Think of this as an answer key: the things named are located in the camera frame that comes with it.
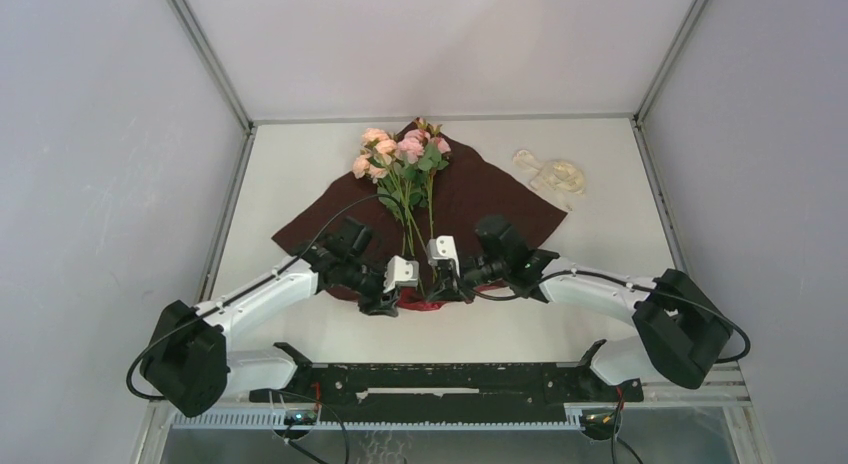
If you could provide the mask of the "red wrapping paper sheet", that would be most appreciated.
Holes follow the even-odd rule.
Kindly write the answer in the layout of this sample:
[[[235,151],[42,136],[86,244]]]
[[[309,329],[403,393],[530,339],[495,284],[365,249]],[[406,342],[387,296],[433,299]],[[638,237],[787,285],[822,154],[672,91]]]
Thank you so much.
[[[401,137],[412,128],[413,122],[398,133],[388,133]],[[472,147],[447,137],[443,132],[442,135],[450,145],[451,153],[448,167],[435,177],[435,237],[452,236],[463,259],[478,256],[482,252],[475,235],[478,222],[487,216],[501,215],[519,231],[531,248],[543,249],[543,242],[563,222],[565,212],[485,161]],[[351,168],[305,211],[278,230],[274,234],[274,242],[291,253],[296,245],[311,240],[321,228],[336,230],[346,217],[352,217],[376,234],[366,252],[367,257],[394,255],[401,250],[402,228],[377,200],[376,191],[370,180],[356,179]],[[424,235],[424,243],[417,243],[414,253],[414,259],[419,263],[420,286],[401,289],[398,312],[400,309],[437,310],[447,304],[425,300],[435,281],[434,270],[426,255],[426,245],[431,239],[427,207],[416,210],[414,217]],[[335,288],[327,293],[357,304],[356,295],[347,289]]]

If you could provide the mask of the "pink flower stem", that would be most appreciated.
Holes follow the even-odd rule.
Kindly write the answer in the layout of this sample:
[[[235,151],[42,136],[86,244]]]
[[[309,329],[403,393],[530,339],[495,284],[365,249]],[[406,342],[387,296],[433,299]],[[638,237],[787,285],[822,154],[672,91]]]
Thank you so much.
[[[428,166],[424,159],[425,146],[433,137],[443,137],[441,130],[441,124],[431,124],[423,118],[417,118],[397,144],[395,163],[400,165],[398,175],[404,182],[404,190],[408,192],[413,206],[427,207],[426,174],[420,165],[424,163]],[[450,153],[444,155],[444,169],[449,165]]]
[[[359,155],[366,154],[368,156],[377,156],[380,157],[387,165],[391,165],[392,174],[394,175],[396,182],[401,185],[401,189],[405,196],[404,200],[409,206],[409,211],[412,216],[412,224],[410,226],[410,237],[413,242],[413,250],[415,253],[416,244],[424,243],[424,235],[421,231],[421,227],[418,225],[416,218],[414,217],[414,212],[416,210],[423,210],[426,207],[421,208],[418,206],[413,206],[410,203],[408,192],[404,190],[404,182],[398,175],[400,165],[396,164],[395,161],[397,144],[400,140],[401,137],[397,137],[396,135],[390,135],[388,132],[382,129],[368,128],[362,135],[362,145],[359,151]]]
[[[353,161],[352,173],[356,179],[368,179],[376,186],[377,200],[387,208],[402,228],[402,253],[399,256],[415,260],[410,237],[412,216],[404,200],[401,185],[392,174],[391,165],[387,165],[380,157],[361,154]]]
[[[427,209],[428,209],[428,230],[429,237],[435,237],[435,223],[434,223],[434,181],[435,176],[439,170],[443,170],[446,165],[442,165],[444,161],[444,155],[446,153],[450,153],[450,146],[448,142],[442,136],[433,137],[430,139],[425,146],[425,154],[424,159],[428,163],[428,166],[425,166],[424,163],[421,163],[420,168],[426,174],[426,195],[427,195]]]

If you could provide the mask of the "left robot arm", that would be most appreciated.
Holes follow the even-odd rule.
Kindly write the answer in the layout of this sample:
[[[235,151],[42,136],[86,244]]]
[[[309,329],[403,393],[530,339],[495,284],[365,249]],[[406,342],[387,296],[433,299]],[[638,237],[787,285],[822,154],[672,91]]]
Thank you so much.
[[[404,250],[367,257],[375,237],[347,217],[229,294],[194,305],[168,304],[149,344],[128,367],[127,390],[148,402],[166,401],[186,417],[259,390],[277,390],[290,401],[305,398],[313,376],[301,367],[303,359],[276,344],[247,350],[238,344],[283,310],[335,288],[353,292],[365,314],[396,316],[401,282],[417,279],[417,265]]]

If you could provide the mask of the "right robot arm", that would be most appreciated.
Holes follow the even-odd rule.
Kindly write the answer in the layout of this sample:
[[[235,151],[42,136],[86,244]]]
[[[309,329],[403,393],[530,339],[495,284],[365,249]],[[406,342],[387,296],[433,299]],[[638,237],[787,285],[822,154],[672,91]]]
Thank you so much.
[[[514,299],[574,305],[632,326],[634,336],[600,340],[585,354],[578,386],[605,399],[627,381],[661,377],[697,389],[733,335],[743,332],[686,273],[667,269],[656,278],[616,275],[579,265],[560,254],[531,248],[504,217],[482,219],[475,234],[482,252],[460,257],[452,237],[427,244],[437,301],[485,298],[482,287],[501,283]]]

